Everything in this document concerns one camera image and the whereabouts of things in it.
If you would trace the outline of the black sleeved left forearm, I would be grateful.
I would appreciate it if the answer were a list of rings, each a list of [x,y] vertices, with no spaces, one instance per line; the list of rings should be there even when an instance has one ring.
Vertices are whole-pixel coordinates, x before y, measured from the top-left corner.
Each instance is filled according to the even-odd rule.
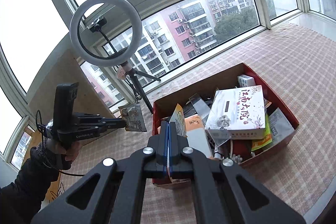
[[[30,223],[41,209],[51,184],[59,173],[47,164],[56,164],[56,154],[42,144],[30,150],[14,182],[1,188],[1,223]]]

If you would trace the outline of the person left hand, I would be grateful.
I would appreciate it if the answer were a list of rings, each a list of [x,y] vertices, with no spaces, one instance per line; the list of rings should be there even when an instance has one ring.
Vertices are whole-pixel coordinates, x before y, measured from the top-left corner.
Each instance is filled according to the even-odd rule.
[[[60,143],[56,142],[55,153],[57,155],[64,156],[64,160],[67,163],[72,163],[78,156],[81,149],[81,143],[76,141],[71,144],[69,148],[64,148]]]

